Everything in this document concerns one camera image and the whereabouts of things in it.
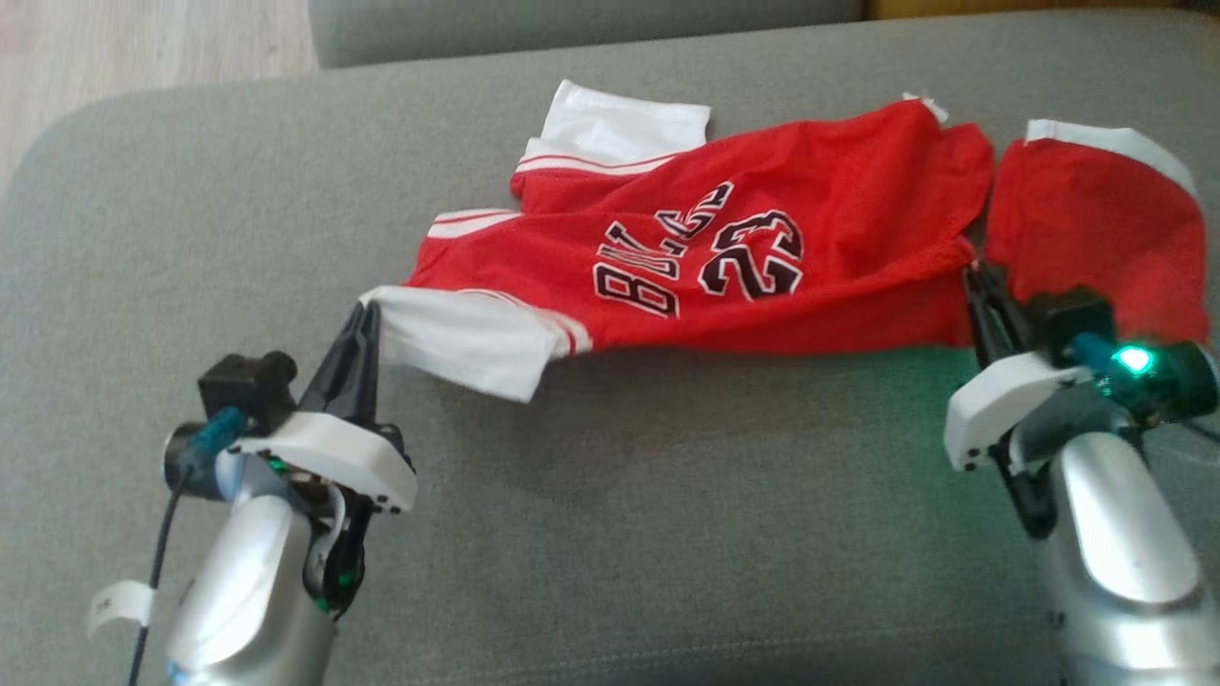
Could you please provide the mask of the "red shorts with white stripe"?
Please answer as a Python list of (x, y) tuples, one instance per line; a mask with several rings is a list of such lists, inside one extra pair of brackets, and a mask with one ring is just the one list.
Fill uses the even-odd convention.
[(1139, 131), (1028, 121), (999, 164), (985, 256), (1021, 303), (1085, 287), (1110, 301), (1124, 337), (1209, 338), (1193, 175)]

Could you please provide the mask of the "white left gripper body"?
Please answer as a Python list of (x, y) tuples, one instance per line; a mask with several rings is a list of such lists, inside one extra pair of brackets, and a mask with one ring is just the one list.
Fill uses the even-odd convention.
[(304, 526), (300, 572), (321, 612), (343, 615), (365, 574), (368, 525), (414, 508), (418, 482), (396, 426), (357, 427), (342, 417), (293, 413), (274, 435), (235, 439), (227, 498), (277, 505)]

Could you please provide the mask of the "grey sofa back cushion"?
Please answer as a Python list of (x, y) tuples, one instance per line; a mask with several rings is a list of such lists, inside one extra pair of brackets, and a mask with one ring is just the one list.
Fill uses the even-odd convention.
[(866, 0), (306, 0), (322, 70), (863, 21)]

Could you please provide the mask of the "red basketball jersey white sleeves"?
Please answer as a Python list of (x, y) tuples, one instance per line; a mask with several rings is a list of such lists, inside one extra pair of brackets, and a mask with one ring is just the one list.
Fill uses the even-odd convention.
[(379, 359), (527, 402), (564, 356), (827, 355), (970, 341), (989, 140), (906, 94), (706, 138), (708, 106), (562, 81), (512, 209), (442, 212), (379, 308)]

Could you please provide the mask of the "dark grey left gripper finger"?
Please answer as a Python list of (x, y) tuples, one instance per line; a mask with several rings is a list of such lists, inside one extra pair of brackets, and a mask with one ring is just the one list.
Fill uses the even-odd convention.
[(322, 413), (346, 420), (346, 377), (353, 359), (353, 328), (357, 316), (356, 303), (342, 326), (336, 342), (323, 356), (314, 378), (300, 397), (303, 413)]
[(381, 333), (379, 305), (360, 305), (353, 328), (353, 354), (346, 377), (346, 420), (353, 424), (375, 422)]

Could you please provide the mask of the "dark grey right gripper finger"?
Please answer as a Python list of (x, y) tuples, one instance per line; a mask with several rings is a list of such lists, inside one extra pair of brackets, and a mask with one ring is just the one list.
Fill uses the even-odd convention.
[(987, 270), (987, 305), (996, 321), (1002, 356), (1032, 352), (1032, 334), (1024, 308), (1006, 291), (1004, 275), (997, 269)]
[(1006, 330), (996, 299), (994, 283), (981, 262), (972, 262), (963, 272), (967, 317), (974, 337), (975, 356), (980, 369), (1006, 356)]

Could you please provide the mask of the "yellow sofa cushion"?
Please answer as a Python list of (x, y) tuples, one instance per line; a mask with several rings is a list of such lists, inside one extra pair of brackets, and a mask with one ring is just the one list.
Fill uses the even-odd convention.
[(1075, 9), (1181, 9), (1220, 13), (1220, 0), (864, 0), (867, 20)]

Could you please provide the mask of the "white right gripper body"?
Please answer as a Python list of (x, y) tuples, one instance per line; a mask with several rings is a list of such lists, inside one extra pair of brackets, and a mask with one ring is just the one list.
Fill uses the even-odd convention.
[(1089, 367), (1054, 367), (1037, 353), (1016, 354), (981, 369), (946, 406), (943, 448), (954, 472), (985, 464), (1000, 474), (1006, 496), (1028, 538), (1043, 540), (1057, 522), (1046, 466), (1024, 448), (1021, 425), (1053, 395), (1092, 381)]

